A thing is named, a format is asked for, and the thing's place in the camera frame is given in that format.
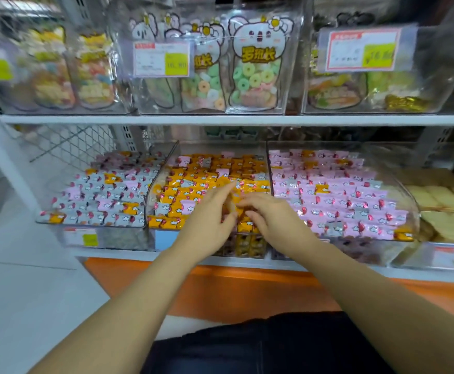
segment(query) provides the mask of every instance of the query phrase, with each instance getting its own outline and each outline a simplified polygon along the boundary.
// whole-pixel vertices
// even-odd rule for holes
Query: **white floor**
[[[0,374],[24,374],[109,297],[12,190],[0,213]],[[167,316],[157,339],[216,323]]]

